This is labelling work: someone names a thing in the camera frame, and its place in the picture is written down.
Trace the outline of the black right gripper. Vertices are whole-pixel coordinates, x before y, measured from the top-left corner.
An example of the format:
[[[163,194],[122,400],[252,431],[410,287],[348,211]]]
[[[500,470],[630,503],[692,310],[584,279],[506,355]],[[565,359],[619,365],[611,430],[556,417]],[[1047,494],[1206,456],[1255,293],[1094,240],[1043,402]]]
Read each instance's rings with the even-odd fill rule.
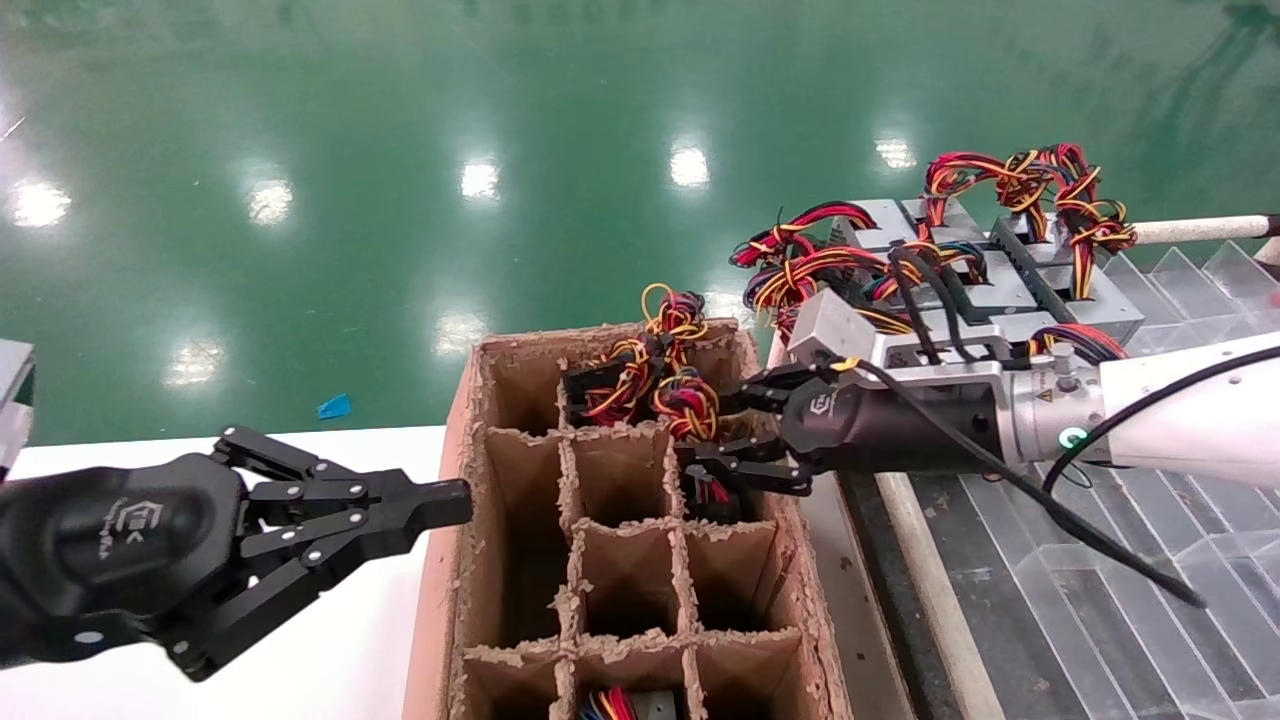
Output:
[[[780,437],[678,442],[687,477],[762,493],[808,497],[815,471],[978,473],[982,464],[943,432],[1002,457],[995,396],[986,386],[915,388],[941,421],[929,423],[890,389],[836,386],[850,359],[819,357],[756,373],[739,384],[739,411],[780,415]],[[823,386],[809,386],[820,382]],[[790,454],[800,462],[792,465]]]

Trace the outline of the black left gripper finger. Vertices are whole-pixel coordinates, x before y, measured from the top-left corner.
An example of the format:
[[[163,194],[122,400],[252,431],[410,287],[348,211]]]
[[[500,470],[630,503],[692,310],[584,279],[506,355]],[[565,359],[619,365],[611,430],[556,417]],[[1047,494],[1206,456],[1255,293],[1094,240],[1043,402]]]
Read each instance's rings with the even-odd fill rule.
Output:
[[[270,527],[352,512],[379,512],[392,528],[458,527],[474,518],[465,479],[419,484],[401,469],[355,471],[248,427],[227,428],[212,457],[261,478],[248,491],[250,510]]]
[[[426,530],[468,521],[468,503],[371,503],[238,539],[229,594],[198,601],[165,638],[169,659],[205,682],[366,562],[407,553]]]

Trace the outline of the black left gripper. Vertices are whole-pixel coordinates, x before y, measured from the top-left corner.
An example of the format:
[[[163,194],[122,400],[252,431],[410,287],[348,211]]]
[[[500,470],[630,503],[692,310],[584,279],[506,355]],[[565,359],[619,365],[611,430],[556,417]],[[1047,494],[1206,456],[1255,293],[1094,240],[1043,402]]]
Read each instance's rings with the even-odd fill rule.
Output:
[[[241,475],[202,454],[3,487],[3,666],[64,664],[202,629],[232,566]]]

